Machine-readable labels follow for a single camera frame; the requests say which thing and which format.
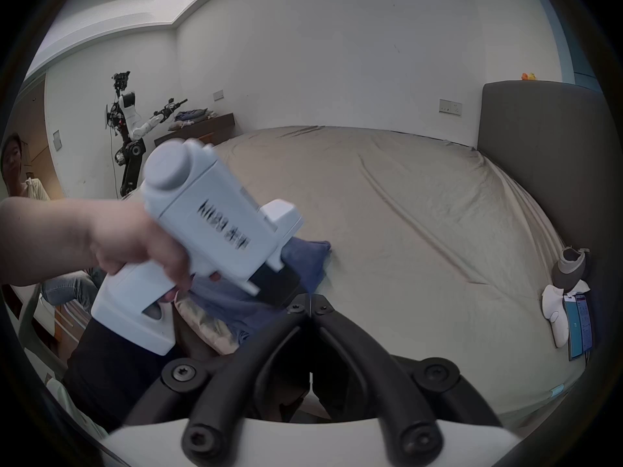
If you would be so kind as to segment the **person's left hand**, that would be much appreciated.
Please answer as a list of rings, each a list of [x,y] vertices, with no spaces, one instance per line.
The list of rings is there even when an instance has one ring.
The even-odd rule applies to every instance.
[[[193,276],[186,249],[158,225],[137,202],[90,200],[87,205],[88,251],[110,275],[130,263],[153,261],[174,287],[163,297],[173,301],[177,292],[188,292]]]

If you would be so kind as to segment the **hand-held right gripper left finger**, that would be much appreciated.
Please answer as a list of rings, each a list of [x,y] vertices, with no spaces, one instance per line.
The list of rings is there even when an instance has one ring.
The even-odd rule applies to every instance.
[[[188,412],[181,437],[191,461],[227,461],[236,427],[246,413],[264,367],[308,320],[311,296],[298,295],[254,341],[209,362],[190,358],[169,362],[127,416],[125,426],[170,422]]]

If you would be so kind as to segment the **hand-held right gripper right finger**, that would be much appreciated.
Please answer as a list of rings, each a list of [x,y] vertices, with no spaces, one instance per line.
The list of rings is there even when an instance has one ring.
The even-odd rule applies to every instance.
[[[391,461],[436,460],[447,443],[438,419],[502,428],[454,362],[394,357],[320,294],[310,296],[309,316],[320,339],[354,373],[364,396],[363,410],[375,409]]]

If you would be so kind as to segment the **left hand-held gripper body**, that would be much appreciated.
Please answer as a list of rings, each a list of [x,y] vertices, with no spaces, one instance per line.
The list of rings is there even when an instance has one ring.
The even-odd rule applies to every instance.
[[[144,207],[189,256],[195,279],[219,273],[261,303],[282,307],[303,292],[282,249],[303,218],[290,202],[258,205],[211,145],[174,139],[158,146],[144,165]],[[158,355],[175,345],[172,306],[158,301],[175,284],[155,261],[125,265],[107,276],[92,318]]]

